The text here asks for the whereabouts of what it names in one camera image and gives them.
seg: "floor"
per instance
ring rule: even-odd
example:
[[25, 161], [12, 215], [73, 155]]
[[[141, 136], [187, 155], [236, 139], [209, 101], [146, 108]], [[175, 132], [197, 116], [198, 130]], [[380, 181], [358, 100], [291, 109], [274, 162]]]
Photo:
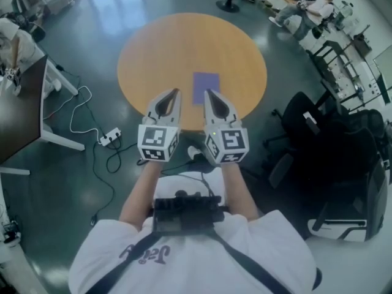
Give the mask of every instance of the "floor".
[[[47, 36], [41, 46], [53, 60], [69, 72], [81, 76], [80, 86], [88, 86], [93, 94], [89, 107], [104, 132], [119, 127], [123, 147], [137, 140], [141, 114], [124, 98], [117, 82], [116, 65], [121, 48], [133, 32], [164, 15], [178, 12], [207, 13], [221, 17], [245, 31], [258, 45], [268, 69], [268, 85], [264, 98], [247, 116], [251, 152], [242, 165], [262, 175], [260, 163], [267, 153], [261, 141], [277, 135], [282, 129], [270, 116], [274, 108], [284, 110], [298, 91], [317, 100], [322, 94], [319, 75], [303, 49], [293, 38], [280, 40], [279, 28], [268, 21], [268, 13], [260, 6], [236, 0], [240, 13], [230, 14], [215, 6], [217, 0], [76, 0], [74, 6], [45, 23]], [[78, 85], [78, 79], [67, 75]], [[62, 90], [47, 100], [45, 113], [61, 104], [69, 93]], [[68, 293], [67, 272], [78, 247], [90, 230], [91, 216], [111, 197], [109, 187], [92, 173], [92, 146], [95, 135], [69, 132], [70, 114], [83, 101], [79, 95], [52, 117], [49, 124], [56, 134], [86, 145], [77, 152], [56, 145], [36, 143], [11, 158], [6, 165], [28, 168], [30, 177], [2, 176], [11, 216], [21, 219], [22, 246], [48, 293]], [[96, 126], [90, 112], [80, 108], [73, 128], [86, 130]], [[180, 139], [175, 157], [168, 167], [187, 161], [188, 139]], [[117, 218], [119, 211], [141, 168], [137, 148], [121, 154], [121, 169], [115, 174], [106, 171], [105, 163], [112, 151], [96, 149], [96, 170], [116, 189], [113, 202], [100, 218]], [[118, 159], [110, 162], [115, 168]], [[263, 212], [280, 208], [292, 218], [299, 209], [295, 186], [283, 183], [272, 190], [263, 176], [256, 180], [246, 176], [249, 187]]]

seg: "round orange table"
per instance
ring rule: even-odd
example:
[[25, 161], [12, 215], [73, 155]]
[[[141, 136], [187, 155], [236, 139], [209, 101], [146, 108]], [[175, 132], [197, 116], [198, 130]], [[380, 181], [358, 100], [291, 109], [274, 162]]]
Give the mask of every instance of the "round orange table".
[[194, 72], [219, 74], [220, 92], [240, 118], [264, 95], [267, 71], [256, 44], [218, 17], [179, 13], [139, 29], [122, 49], [118, 81], [143, 115], [152, 99], [170, 88], [181, 91], [184, 130], [203, 130], [203, 105], [192, 103]]

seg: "power strip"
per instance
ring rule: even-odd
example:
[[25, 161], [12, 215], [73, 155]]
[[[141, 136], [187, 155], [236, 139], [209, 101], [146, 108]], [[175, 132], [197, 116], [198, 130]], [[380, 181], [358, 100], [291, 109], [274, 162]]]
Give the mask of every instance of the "power strip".
[[121, 136], [121, 131], [118, 129], [118, 127], [116, 127], [115, 129], [111, 130], [108, 134], [101, 137], [100, 143], [102, 144], [103, 147], [106, 147], [120, 136]]

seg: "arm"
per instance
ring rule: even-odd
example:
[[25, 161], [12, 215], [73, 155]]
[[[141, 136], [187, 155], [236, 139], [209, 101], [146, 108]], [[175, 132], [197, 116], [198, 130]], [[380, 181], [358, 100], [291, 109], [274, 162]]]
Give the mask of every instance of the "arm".
[[155, 187], [162, 171], [163, 163], [150, 161], [146, 164], [134, 189], [122, 207], [119, 220], [127, 222], [141, 230], [152, 207]]
[[17, 62], [18, 62], [18, 52], [19, 52], [19, 42], [20, 39], [18, 36], [15, 36], [12, 41], [12, 66], [11, 68], [16, 69], [17, 68]]
[[227, 205], [232, 214], [241, 214], [248, 221], [259, 218], [255, 202], [247, 189], [238, 164], [222, 165]]
[[312, 11], [312, 10], [308, 10], [308, 9], [306, 9], [306, 11], [308, 11], [310, 14], [315, 15], [316, 17], [321, 17], [321, 14], [317, 11]]

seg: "black strap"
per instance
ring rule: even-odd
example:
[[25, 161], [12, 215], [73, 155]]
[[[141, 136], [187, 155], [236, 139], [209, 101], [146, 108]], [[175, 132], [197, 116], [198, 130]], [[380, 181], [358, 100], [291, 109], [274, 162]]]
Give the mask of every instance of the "black strap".
[[95, 283], [93, 287], [86, 292], [86, 294], [108, 294], [123, 275], [125, 269], [130, 265], [130, 263], [143, 256], [144, 252], [155, 245], [159, 239], [160, 236], [157, 236], [154, 233], [142, 238], [134, 246], [134, 248], [132, 248], [125, 261], [120, 263], [116, 268], [111, 270], [101, 280]]
[[[238, 262], [249, 274], [255, 277], [260, 283], [262, 283], [268, 290], [273, 294], [291, 294], [279, 281], [277, 281], [272, 275], [267, 272], [262, 266], [260, 266], [253, 259], [232, 248], [224, 239], [222, 239], [216, 232], [207, 234], [210, 238], [214, 239], [218, 243], [221, 243], [225, 250]], [[86, 294], [108, 294], [109, 291], [115, 286], [120, 277], [123, 275], [125, 269], [136, 259], [139, 259], [147, 249], [152, 247], [160, 239], [159, 235], [154, 233], [147, 235], [142, 238], [132, 248], [128, 257], [120, 263], [116, 268], [106, 274], [101, 280], [93, 285]]]
[[223, 238], [221, 238], [216, 232], [212, 232], [208, 235], [210, 238], [215, 239], [221, 243], [225, 250], [239, 263], [249, 274], [251, 274], [256, 280], [263, 284], [273, 294], [291, 294], [278, 280], [276, 280], [270, 273], [260, 266], [253, 259], [247, 255], [239, 252], [232, 248]]

